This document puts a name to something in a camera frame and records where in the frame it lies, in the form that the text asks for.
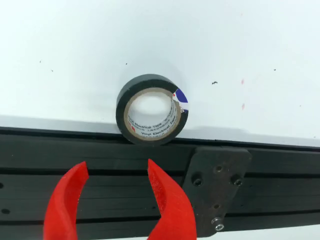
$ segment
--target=roll of electrical tape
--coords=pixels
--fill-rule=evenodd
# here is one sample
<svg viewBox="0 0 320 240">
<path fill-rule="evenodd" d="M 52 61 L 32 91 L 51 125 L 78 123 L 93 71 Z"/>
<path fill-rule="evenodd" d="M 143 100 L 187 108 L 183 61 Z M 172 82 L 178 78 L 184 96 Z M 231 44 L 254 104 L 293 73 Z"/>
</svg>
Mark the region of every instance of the roll of electrical tape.
<svg viewBox="0 0 320 240">
<path fill-rule="evenodd" d="M 165 119 L 157 124 L 145 125 L 130 116 L 135 99 L 146 93 L 163 93 L 171 100 Z M 130 142 L 139 145 L 158 146 L 175 138 L 188 119 L 188 101 L 184 93 L 169 79 L 156 74 L 133 78 L 120 91 L 116 101 L 116 124 Z"/>
</svg>

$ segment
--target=white surface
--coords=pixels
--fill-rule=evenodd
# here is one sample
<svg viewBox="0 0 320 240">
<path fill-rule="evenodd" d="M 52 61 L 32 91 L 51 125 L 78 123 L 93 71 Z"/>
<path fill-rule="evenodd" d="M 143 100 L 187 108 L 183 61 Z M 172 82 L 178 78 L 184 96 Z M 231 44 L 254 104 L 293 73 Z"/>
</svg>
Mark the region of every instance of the white surface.
<svg viewBox="0 0 320 240">
<path fill-rule="evenodd" d="M 216 235 L 200 240 L 315 240 L 319 239 L 318 225 L 287 227 L 279 229 L 218 232 Z M 146 237 L 121 238 L 119 240 L 146 240 Z"/>
<path fill-rule="evenodd" d="M 1 0 L 0 126 L 119 133 L 119 90 L 152 73 L 188 98 L 179 137 L 320 147 L 319 9 L 314 0 Z M 319 237 L 319 227 L 295 229 L 215 238 Z"/>
</svg>

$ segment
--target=black electrical tape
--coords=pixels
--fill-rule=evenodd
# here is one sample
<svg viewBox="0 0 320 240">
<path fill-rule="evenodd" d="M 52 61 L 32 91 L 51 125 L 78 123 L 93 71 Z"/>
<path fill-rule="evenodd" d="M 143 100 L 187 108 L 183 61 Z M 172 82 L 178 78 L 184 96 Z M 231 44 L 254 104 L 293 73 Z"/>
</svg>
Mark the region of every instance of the black electrical tape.
<svg viewBox="0 0 320 240">
<path fill-rule="evenodd" d="M 156 125 L 142 125 L 130 117 L 133 101 L 146 93 L 164 93 L 171 98 L 167 117 Z M 121 89 L 116 101 L 116 124 L 123 136 L 139 145 L 158 146 L 175 138 L 188 119 L 188 101 L 184 93 L 169 79 L 156 74 L 133 78 Z"/>
</svg>

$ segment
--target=mounting bracket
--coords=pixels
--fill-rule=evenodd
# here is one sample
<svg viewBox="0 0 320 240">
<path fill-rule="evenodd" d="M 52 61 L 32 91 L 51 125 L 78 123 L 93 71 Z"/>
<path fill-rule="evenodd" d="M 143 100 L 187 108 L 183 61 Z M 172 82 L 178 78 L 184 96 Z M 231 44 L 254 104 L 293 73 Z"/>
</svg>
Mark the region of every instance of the mounting bracket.
<svg viewBox="0 0 320 240">
<path fill-rule="evenodd" d="M 243 184 L 251 154 L 241 148 L 198 147 L 184 179 L 195 215 L 197 236 L 209 237 L 224 229 L 224 217 Z"/>
</svg>

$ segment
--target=tape label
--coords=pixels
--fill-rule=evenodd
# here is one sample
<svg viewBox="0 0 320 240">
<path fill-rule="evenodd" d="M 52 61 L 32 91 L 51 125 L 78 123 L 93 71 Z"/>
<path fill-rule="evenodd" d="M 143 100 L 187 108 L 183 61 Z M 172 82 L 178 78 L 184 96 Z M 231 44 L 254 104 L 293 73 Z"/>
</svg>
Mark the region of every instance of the tape label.
<svg viewBox="0 0 320 240">
<path fill-rule="evenodd" d="M 172 99 L 179 103 L 180 111 L 182 113 L 189 110 L 188 100 L 179 88 L 172 94 Z"/>
<path fill-rule="evenodd" d="M 128 114 L 128 122 L 131 129 L 138 135 L 145 138 L 158 138 L 170 131 L 170 129 L 176 124 L 178 110 L 175 102 L 171 101 L 170 111 L 167 117 L 156 125 L 141 125 L 135 122 Z"/>
</svg>

